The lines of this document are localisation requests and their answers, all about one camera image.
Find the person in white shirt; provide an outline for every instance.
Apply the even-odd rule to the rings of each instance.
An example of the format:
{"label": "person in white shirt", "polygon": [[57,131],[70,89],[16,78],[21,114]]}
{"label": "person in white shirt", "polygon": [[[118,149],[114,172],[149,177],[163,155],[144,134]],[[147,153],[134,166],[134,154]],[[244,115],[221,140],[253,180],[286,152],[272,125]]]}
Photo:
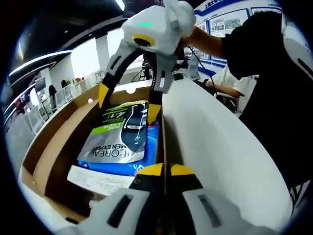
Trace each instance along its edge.
{"label": "person in white shirt", "polygon": [[228,65],[225,68],[212,76],[213,82],[209,79],[205,85],[206,89],[211,94],[215,92],[221,92],[228,94],[234,98],[245,96],[249,85],[250,77],[243,77],[238,80],[234,77],[230,71]]}

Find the blue package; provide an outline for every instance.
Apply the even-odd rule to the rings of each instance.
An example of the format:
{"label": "blue package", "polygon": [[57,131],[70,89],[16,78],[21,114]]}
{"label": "blue package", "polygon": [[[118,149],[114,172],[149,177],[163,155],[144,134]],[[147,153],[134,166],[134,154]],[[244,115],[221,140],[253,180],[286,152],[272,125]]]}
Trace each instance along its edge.
{"label": "blue package", "polygon": [[158,125],[147,127],[145,154],[144,158],[140,161],[125,164],[89,163],[84,161],[78,161],[78,165],[84,168],[88,168],[90,170],[108,174],[135,176],[136,173],[143,169],[145,166],[153,165],[155,163],[158,129],[159,129]]}

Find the ceiling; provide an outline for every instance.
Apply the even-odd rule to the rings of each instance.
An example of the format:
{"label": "ceiling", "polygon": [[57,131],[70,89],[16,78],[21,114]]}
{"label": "ceiling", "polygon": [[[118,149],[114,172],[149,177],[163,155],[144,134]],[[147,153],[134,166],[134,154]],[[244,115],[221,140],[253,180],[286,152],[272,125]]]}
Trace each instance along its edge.
{"label": "ceiling", "polygon": [[[203,0],[187,0],[193,7],[198,6]],[[50,0],[35,14],[34,19],[24,29],[16,44],[15,53],[12,55],[9,71],[17,68],[39,56],[52,52],[73,49],[90,37],[101,37],[108,31],[121,27],[126,19],[115,0]],[[102,22],[110,20],[110,24],[102,26]],[[88,33],[89,29],[101,24],[102,27]],[[66,54],[47,58],[37,62],[34,67],[40,67],[52,62],[59,62]],[[20,71],[10,76],[9,84],[13,84],[27,71]],[[38,71],[20,79],[12,87],[15,94],[21,93],[30,83]]]}

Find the cardboard divider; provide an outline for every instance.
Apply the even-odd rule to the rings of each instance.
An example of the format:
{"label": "cardboard divider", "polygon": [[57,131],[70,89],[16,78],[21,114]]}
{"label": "cardboard divider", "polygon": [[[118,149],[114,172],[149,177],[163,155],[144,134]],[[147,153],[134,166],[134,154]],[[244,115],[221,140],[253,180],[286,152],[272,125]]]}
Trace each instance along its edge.
{"label": "cardboard divider", "polygon": [[[126,91],[113,93],[110,104],[148,100],[150,87],[138,88],[133,94]],[[67,180],[72,165],[91,130],[100,121],[98,87],[74,99],[46,125],[26,153],[22,166],[22,181],[64,218],[82,221],[89,216],[90,199],[96,195]],[[156,163],[164,162],[162,114],[159,117]]]}

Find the black shirt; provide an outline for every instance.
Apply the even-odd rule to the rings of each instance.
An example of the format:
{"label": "black shirt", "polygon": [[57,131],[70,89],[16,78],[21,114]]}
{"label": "black shirt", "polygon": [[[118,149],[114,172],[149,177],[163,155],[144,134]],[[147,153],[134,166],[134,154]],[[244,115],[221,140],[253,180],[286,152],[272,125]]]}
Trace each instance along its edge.
{"label": "black shirt", "polygon": [[275,12],[258,13],[222,42],[235,77],[260,75],[240,119],[271,155],[290,188],[311,178],[313,82],[289,58],[281,19]]}

